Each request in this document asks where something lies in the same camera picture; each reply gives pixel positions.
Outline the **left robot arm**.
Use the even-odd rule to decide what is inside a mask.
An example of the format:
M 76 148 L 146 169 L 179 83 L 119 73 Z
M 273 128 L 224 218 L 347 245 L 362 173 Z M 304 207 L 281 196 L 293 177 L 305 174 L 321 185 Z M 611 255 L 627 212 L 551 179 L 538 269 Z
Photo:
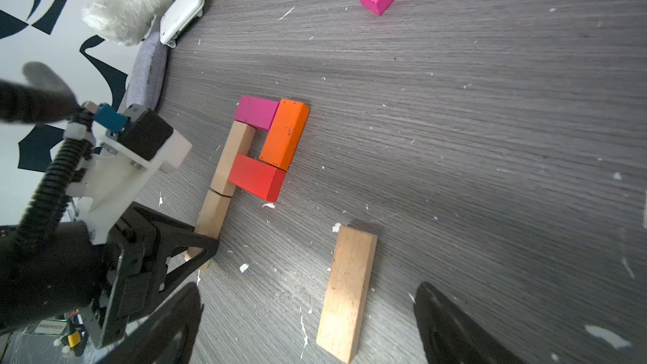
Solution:
M 64 222 L 44 248 L 21 255 L 1 239 L 1 332 L 79 311 L 93 344 L 121 340 L 126 326 L 161 305 L 217 253 L 217 239 L 134 202 L 93 245 L 85 224 Z

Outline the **orange block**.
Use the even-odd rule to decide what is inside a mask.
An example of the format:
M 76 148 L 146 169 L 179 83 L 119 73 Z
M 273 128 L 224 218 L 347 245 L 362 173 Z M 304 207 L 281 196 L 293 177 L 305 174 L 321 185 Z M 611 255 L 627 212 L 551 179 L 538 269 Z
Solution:
M 287 171 L 291 165 L 310 109 L 306 104 L 282 99 L 259 159 Z

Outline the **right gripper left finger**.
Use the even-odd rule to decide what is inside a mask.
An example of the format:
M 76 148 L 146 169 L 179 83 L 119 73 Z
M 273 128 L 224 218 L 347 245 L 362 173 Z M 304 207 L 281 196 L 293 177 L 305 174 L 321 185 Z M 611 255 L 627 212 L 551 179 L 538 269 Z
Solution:
M 199 288 L 189 283 L 157 309 L 102 363 L 188 363 L 202 320 Z

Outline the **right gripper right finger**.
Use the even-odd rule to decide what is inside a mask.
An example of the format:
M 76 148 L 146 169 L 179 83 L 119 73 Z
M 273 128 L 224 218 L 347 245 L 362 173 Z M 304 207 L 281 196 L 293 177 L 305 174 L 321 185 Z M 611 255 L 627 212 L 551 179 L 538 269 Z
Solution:
M 522 363 L 429 282 L 414 297 L 414 316 L 429 363 Z

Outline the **red block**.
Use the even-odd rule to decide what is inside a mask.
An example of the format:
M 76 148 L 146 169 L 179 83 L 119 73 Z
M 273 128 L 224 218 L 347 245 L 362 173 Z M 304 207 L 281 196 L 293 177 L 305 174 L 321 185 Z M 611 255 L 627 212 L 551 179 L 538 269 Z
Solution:
M 237 154 L 228 181 L 266 202 L 276 202 L 286 177 L 286 171 Z

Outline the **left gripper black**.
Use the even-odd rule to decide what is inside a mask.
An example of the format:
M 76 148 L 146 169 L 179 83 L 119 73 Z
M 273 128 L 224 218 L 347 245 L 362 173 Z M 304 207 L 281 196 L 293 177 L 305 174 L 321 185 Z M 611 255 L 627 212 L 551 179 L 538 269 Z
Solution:
M 212 259 L 219 244 L 189 224 L 134 202 L 109 231 L 101 247 L 97 293 L 80 309 L 94 346 L 122 340 L 126 327 L 145 315 L 147 303 L 163 303 Z M 197 255 L 169 271 L 168 260 L 189 249 L 197 249 Z

